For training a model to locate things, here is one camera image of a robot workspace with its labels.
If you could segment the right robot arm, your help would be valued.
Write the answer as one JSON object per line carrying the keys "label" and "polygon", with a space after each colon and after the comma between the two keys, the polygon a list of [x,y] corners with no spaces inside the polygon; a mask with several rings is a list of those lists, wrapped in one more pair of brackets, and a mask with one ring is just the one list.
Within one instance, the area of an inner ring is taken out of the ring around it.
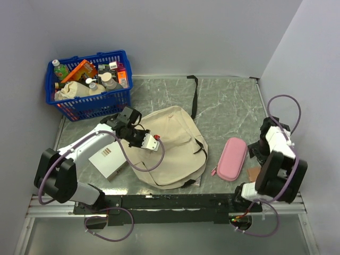
{"label": "right robot arm", "polygon": [[280,123],[278,117],[263,120],[259,140],[248,145],[249,156],[256,157],[260,172],[254,182],[242,183],[235,189],[235,210],[245,211],[255,200],[293,202],[308,163],[297,158],[290,136],[290,127]]}

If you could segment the cream canvas backpack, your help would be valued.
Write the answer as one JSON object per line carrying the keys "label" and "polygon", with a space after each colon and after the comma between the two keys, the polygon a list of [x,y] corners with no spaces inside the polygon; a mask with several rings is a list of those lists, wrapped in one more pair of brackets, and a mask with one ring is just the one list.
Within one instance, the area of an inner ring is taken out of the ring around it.
{"label": "cream canvas backpack", "polygon": [[158,151],[122,142],[137,178],[162,190],[194,182],[208,160],[208,145],[192,117],[195,81],[150,79],[135,80],[134,85],[133,106],[143,115],[141,126],[163,142]]}

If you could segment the brown leather wallet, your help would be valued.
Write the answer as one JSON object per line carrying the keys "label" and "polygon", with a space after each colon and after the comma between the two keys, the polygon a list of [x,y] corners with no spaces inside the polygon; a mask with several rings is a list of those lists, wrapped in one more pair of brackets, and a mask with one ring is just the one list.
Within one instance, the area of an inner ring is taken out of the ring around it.
{"label": "brown leather wallet", "polygon": [[261,168],[260,167],[253,167],[253,168],[249,168],[247,170],[248,173],[248,177],[249,177],[249,181],[250,182],[255,182],[259,173],[260,173]]}

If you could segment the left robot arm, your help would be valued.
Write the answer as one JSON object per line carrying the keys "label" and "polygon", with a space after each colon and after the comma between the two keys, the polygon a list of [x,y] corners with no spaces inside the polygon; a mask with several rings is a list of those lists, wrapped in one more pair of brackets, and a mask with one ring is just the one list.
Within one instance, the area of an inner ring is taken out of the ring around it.
{"label": "left robot arm", "polygon": [[34,185],[38,188],[38,201],[47,205],[43,194],[51,201],[65,203],[74,201],[86,204],[94,214],[105,207],[102,190],[92,184],[79,181],[77,171],[84,168],[88,159],[101,148],[112,142],[127,141],[131,146],[141,148],[148,130],[137,130],[142,114],[126,106],[123,111],[103,118],[88,134],[60,150],[46,149],[40,158]]}

